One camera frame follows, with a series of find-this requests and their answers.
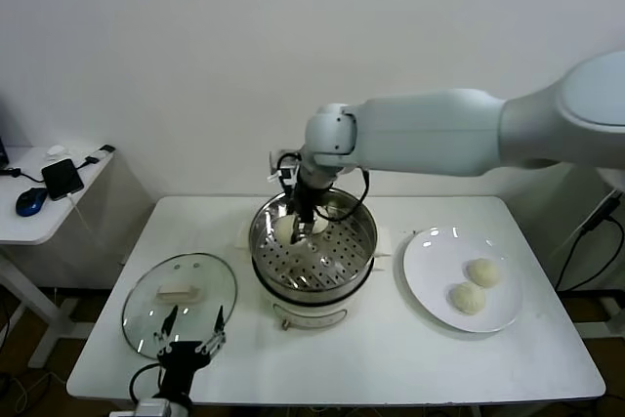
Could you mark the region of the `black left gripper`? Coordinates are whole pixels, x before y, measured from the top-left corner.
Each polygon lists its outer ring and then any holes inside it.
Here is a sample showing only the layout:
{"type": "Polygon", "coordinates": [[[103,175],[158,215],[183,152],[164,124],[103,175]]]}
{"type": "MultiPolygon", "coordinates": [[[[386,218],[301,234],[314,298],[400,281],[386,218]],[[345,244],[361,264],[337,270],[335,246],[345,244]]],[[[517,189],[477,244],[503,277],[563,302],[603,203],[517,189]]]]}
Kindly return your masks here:
{"type": "Polygon", "coordinates": [[[153,333],[157,361],[164,374],[159,385],[162,394],[188,394],[195,373],[207,367],[212,357],[226,343],[224,306],[220,306],[212,336],[204,341],[179,341],[170,345],[169,339],[177,320],[179,306],[174,305],[163,319],[160,329],[153,333]]]}

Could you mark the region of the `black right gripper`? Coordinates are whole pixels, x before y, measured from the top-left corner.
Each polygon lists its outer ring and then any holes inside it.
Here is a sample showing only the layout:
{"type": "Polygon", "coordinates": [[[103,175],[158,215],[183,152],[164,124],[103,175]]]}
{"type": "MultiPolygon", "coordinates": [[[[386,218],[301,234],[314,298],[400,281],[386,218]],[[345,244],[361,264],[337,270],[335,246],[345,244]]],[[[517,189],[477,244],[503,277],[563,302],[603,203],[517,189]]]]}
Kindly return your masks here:
{"type": "Polygon", "coordinates": [[[314,217],[327,219],[327,214],[318,207],[329,188],[313,188],[304,182],[297,182],[292,191],[290,213],[294,216],[291,243],[306,241],[313,234],[314,217]]]}

